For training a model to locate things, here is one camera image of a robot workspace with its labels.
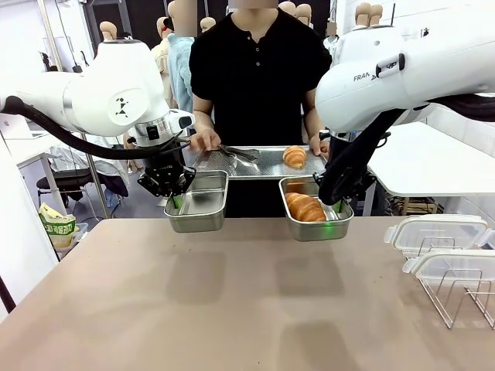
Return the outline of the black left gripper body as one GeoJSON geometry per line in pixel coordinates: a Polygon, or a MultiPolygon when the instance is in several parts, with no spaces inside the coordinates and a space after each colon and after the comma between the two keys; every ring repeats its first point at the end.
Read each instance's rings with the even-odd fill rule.
{"type": "Polygon", "coordinates": [[[181,145],[169,145],[145,159],[145,173],[155,181],[175,189],[177,179],[183,172],[183,154],[181,145]]]}

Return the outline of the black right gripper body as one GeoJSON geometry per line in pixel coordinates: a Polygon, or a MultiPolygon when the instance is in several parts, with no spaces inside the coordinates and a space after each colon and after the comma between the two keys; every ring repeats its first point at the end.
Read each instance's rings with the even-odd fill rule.
{"type": "Polygon", "coordinates": [[[348,142],[331,137],[329,142],[329,168],[336,174],[343,174],[353,168],[361,157],[362,148],[355,141],[348,142]]]}

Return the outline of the person's right hand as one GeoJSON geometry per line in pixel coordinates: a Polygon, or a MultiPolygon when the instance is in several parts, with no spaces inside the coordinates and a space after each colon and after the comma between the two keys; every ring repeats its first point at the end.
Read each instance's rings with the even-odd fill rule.
{"type": "Polygon", "coordinates": [[[197,151],[215,151],[220,144],[219,135],[211,128],[202,129],[190,137],[190,145],[197,151]]]}

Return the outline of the person's left hand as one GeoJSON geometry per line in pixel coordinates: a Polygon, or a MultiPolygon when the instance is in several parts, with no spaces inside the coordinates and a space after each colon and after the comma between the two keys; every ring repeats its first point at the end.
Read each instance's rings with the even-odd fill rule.
{"type": "Polygon", "coordinates": [[[314,134],[309,140],[309,147],[315,156],[329,158],[329,142],[322,141],[319,133],[314,134]]]}

